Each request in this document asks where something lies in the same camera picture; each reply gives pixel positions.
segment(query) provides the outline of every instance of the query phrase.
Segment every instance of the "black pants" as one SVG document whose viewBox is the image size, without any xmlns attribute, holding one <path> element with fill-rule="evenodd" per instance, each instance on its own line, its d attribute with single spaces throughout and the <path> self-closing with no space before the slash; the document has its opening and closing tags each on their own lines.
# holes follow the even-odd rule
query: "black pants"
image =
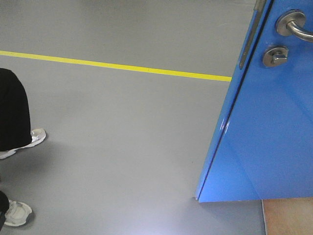
<svg viewBox="0 0 313 235">
<path fill-rule="evenodd" d="M 0 69 L 0 151 L 29 143 L 30 117 L 25 89 L 12 71 Z M 0 230 L 8 209 L 9 200 L 0 191 Z"/>
</svg>

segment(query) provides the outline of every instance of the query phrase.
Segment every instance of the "yellow tape line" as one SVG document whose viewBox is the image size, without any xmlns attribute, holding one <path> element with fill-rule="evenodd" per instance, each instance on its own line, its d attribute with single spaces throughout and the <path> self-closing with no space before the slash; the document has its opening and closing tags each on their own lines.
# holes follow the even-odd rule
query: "yellow tape line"
<svg viewBox="0 0 313 235">
<path fill-rule="evenodd" d="M 229 82 L 231 80 L 231 77 L 219 76 L 219 75 L 152 69 L 152 68 L 137 67 L 137 66 L 131 66 L 131 65 L 108 64 L 108 63 L 88 61 L 88 60 L 76 60 L 76 59 L 69 59 L 69 58 L 62 58 L 62 57 L 55 57 L 55 56 L 26 54 L 26 53 L 3 51 L 3 50 L 0 50 L 0 55 L 35 59 L 35 60 L 54 61 L 54 62 L 69 63 L 69 64 L 78 64 L 78 65 L 91 65 L 91 66 L 105 67 L 105 68 L 118 69 L 118 70 L 129 70 L 129 71 L 137 71 L 137 72 L 165 74 L 165 75 L 171 75 L 171 76 L 216 80 L 216 81 Z"/>
</svg>

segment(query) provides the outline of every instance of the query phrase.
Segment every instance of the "door lock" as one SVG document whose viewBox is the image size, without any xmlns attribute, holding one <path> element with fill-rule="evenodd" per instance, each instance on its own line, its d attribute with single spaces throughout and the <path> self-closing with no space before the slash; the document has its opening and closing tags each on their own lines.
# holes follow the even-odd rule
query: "door lock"
<svg viewBox="0 0 313 235">
<path fill-rule="evenodd" d="M 275 67 L 287 62 L 287 47 L 271 47 L 264 53 L 263 64 L 266 67 Z"/>
</svg>

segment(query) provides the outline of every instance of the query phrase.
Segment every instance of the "shoe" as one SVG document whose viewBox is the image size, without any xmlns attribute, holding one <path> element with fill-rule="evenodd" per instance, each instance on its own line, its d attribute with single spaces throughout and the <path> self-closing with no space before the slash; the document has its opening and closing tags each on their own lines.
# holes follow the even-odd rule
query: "shoe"
<svg viewBox="0 0 313 235">
<path fill-rule="evenodd" d="M 5 213 L 5 225 L 18 227 L 26 223 L 28 216 L 32 213 L 29 205 L 23 202 L 9 200 L 10 206 Z"/>
<path fill-rule="evenodd" d="M 8 151 L 0 152 L 0 160 L 12 156 L 19 149 L 34 147 L 35 145 L 38 145 L 42 141 L 44 141 L 44 139 L 46 137 L 46 133 L 45 133 L 45 130 L 43 128 L 34 129 L 30 132 L 30 134 L 31 134 L 31 143 L 30 144 L 23 146 L 23 147 L 20 147 L 20 148 L 14 148 L 14 149 L 11 149 Z"/>
</svg>

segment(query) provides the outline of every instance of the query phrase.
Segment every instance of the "lever door handle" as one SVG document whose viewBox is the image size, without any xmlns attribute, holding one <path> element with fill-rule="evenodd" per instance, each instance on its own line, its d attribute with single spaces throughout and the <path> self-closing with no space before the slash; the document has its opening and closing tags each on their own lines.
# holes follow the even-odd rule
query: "lever door handle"
<svg viewBox="0 0 313 235">
<path fill-rule="evenodd" d="M 276 31 L 282 36 L 294 35 L 304 41 L 313 43 L 313 32 L 302 28 L 305 24 L 305 14 L 300 10 L 291 10 L 283 14 L 276 22 Z"/>
</svg>

